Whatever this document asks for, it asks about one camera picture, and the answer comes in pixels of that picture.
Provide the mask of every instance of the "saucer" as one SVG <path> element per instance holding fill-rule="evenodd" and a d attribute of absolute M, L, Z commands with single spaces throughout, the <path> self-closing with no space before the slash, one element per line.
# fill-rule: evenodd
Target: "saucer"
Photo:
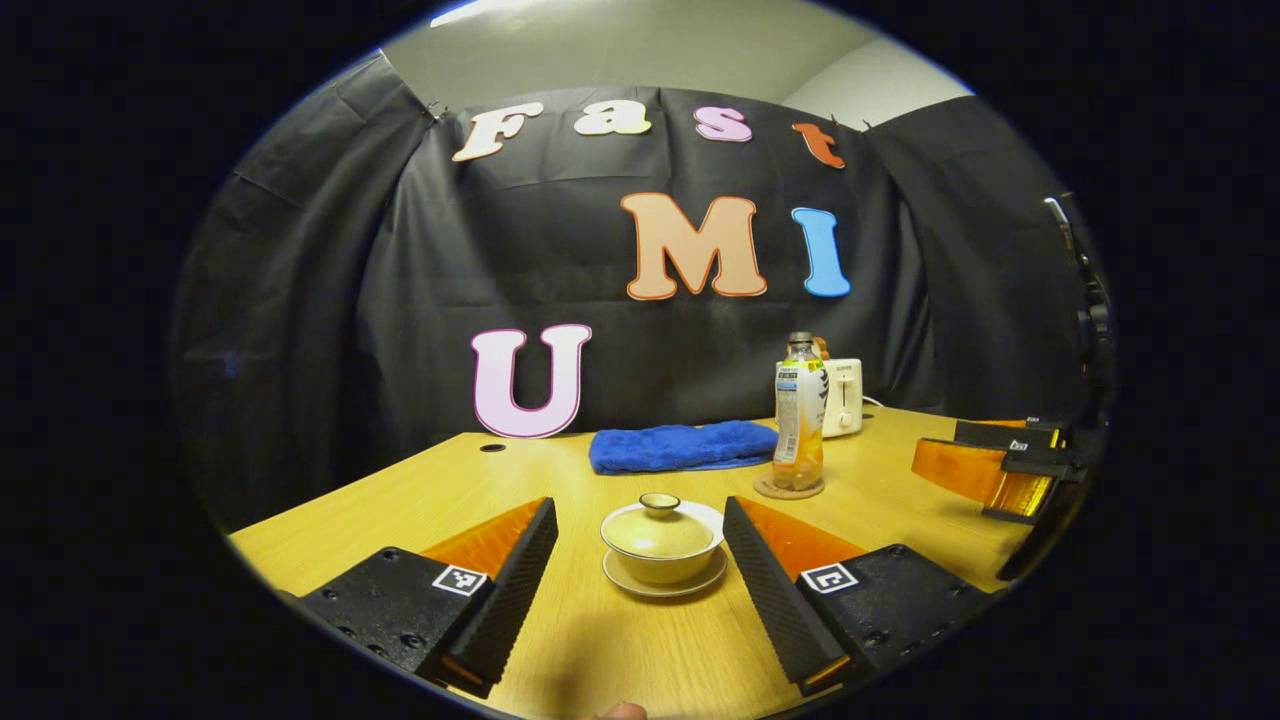
<path fill-rule="evenodd" d="M 726 568 L 728 568 L 728 555 L 724 553 L 723 547 L 717 547 L 712 551 L 710 561 L 696 575 L 680 583 L 659 585 L 632 578 L 618 562 L 618 555 L 612 548 L 604 553 L 604 575 L 620 588 L 645 597 L 676 597 L 695 593 L 718 580 L 724 574 Z"/>

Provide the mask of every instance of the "blue towel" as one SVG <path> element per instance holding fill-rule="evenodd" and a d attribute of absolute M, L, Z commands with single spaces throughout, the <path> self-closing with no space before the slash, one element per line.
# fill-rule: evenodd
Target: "blue towel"
<path fill-rule="evenodd" d="M 600 430 L 588 455 L 600 475 L 719 470 L 768 462 L 778 445 L 772 428 L 746 420 L 703 428 L 660 425 L 644 430 Z"/>

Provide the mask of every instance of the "white toaster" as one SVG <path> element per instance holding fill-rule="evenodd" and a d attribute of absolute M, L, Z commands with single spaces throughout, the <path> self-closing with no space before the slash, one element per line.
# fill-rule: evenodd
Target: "white toaster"
<path fill-rule="evenodd" d="M 863 429 L 863 361 L 823 360 L 827 369 L 827 410 L 822 419 L 822 437 L 837 437 Z M 782 363 L 774 366 L 781 368 Z M 773 419 L 777 420 L 777 401 Z"/>

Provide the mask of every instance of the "table surface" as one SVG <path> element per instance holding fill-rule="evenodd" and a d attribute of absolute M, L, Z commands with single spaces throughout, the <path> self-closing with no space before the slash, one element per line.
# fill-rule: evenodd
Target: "table surface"
<path fill-rule="evenodd" d="M 955 419 L 864 413 L 861 432 L 824 442 L 827 488 L 805 500 L 755 492 L 768 464 L 603 477 L 588 461 L 589 433 L 466 433 L 230 539 L 266 583 L 302 596 L 381 547 L 417 552 L 552 497 L 559 539 L 502 682 L 477 702 L 522 717 L 582 719 L 618 700 L 645 706 L 650 717 L 758 717 L 805 701 L 787 683 L 737 566 L 730 561 L 719 582 L 690 596 L 637 597 L 604 577 L 600 521 L 644 492 L 721 511 L 737 495 L 868 550 L 905 543 L 984 591 L 1005 587 L 996 571 L 1028 527 L 986 518 L 979 503 L 910 470 L 916 441 L 951 438 Z M 480 451 L 493 442 L 507 448 Z"/>

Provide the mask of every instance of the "cup lid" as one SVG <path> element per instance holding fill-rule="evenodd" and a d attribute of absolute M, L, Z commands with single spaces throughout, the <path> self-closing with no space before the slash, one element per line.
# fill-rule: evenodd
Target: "cup lid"
<path fill-rule="evenodd" d="M 707 548 L 714 533 L 678 510 L 680 498 L 664 492 L 640 496 L 640 507 L 607 521 L 600 533 L 614 548 L 641 557 L 675 559 Z"/>

